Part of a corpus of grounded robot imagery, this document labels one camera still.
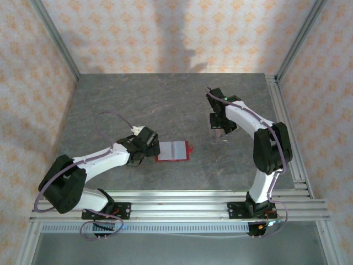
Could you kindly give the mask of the clear acrylic card stand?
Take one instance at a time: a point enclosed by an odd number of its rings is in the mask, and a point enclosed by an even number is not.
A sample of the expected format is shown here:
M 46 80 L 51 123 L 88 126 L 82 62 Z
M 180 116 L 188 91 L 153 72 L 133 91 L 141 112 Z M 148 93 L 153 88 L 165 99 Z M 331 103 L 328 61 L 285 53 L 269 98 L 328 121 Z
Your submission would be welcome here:
M 208 115 L 208 119 L 209 119 L 209 133 L 210 133 L 210 139 L 211 139 L 211 142 L 213 144 L 218 144 L 218 143 L 221 143 L 221 142 L 226 142 L 227 141 L 227 138 L 226 138 L 226 131 L 225 131 L 225 127 L 226 127 L 226 123 L 223 119 L 220 119 L 221 121 L 221 129 L 211 129 L 210 128 L 210 118 L 209 118 L 209 115 Z

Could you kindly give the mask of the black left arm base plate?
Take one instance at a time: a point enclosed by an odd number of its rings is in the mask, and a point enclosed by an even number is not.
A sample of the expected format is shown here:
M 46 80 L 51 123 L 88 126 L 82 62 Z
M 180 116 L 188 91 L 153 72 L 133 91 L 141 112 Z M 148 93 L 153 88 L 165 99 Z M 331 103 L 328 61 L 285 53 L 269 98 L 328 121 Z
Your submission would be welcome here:
M 107 215 L 113 215 L 123 220 L 128 220 L 131 214 L 131 203 L 129 202 L 113 202 L 109 203 L 99 212 L 94 213 L 91 210 L 85 209 L 82 212 L 81 218 L 83 220 L 112 220 L 112 217 Z

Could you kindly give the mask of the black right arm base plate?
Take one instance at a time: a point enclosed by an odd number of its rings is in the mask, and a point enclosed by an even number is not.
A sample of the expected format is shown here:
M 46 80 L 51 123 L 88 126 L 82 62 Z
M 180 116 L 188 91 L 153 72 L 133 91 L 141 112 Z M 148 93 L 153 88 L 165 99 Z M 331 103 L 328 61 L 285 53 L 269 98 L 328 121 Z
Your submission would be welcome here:
M 278 214 L 275 204 L 265 201 L 260 204 L 253 204 L 250 201 L 228 202 L 228 215 L 230 219 L 276 219 Z

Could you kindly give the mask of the aluminium frame post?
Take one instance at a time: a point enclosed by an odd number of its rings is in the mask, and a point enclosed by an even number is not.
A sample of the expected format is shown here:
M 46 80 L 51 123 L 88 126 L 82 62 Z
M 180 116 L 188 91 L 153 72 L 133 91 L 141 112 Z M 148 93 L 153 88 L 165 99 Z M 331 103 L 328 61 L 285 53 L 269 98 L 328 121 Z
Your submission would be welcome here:
M 316 20 L 321 14 L 327 1 L 328 0 L 315 0 L 313 7 L 311 8 L 308 15 L 306 16 L 306 19 L 304 20 L 297 36 L 295 37 L 288 53 L 286 54 L 285 59 L 283 60 L 277 74 L 274 76 L 276 83 L 280 83 L 284 79 L 287 70 L 289 69 L 292 62 L 294 61 L 297 53 L 299 52 L 306 37 L 310 33 Z
M 49 12 L 47 11 L 44 3 L 42 0 L 29 0 L 33 8 L 35 9 L 37 15 L 41 19 L 46 31 L 50 35 L 52 41 L 56 45 L 59 53 L 61 54 L 63 60 L 65 61 L 67 67 L 69 68 L 71 74 L 73 75 L 74 79 L 79 82 L 81 77 L 81 73 L 71 56 L 69 49 L 67 48 L 64 39 L 62 38 L 61 34 L 59 33 L 54 21 L 52 20 Z

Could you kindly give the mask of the aluminium rail beam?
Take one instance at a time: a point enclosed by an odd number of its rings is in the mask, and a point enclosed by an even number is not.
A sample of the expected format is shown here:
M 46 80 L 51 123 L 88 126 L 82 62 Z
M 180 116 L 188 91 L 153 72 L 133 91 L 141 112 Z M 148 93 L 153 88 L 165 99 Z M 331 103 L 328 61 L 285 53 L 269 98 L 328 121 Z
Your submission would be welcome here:
M 170 190 L 110 191 L 117 202 L 130 202 L 131 222 L 228 222 L 227 203 L 243 202 L 245 191 Z M 328 221 L 323 199 L 313 199 L 306 189 L 275 190 L 272 198 L 281 217 L 289 221 Z

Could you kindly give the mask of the red leather card holder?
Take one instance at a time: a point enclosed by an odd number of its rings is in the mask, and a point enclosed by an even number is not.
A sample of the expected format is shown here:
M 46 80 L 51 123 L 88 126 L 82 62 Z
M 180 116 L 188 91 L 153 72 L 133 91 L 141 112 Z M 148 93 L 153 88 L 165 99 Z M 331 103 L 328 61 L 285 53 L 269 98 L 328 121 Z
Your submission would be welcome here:
M 156 162 L 188 161 L 193 152 L 193 146 L 188 141 L 166 141 L 159 143 L 160 154 L 155 157 Z

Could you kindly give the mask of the aluminium frame leg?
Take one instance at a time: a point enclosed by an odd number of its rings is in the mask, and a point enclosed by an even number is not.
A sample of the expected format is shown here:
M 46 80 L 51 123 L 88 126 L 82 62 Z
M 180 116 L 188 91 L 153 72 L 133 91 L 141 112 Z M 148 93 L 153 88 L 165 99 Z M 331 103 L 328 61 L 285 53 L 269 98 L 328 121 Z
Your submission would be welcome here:
M 332 221 L 316 221 L 327 265 L 346 265 Z
M 15 265 L 31 265 L 39 237 L 42 230 L 42 222 L 30 222 L 25 230 L 22 244 L 15 261 Z

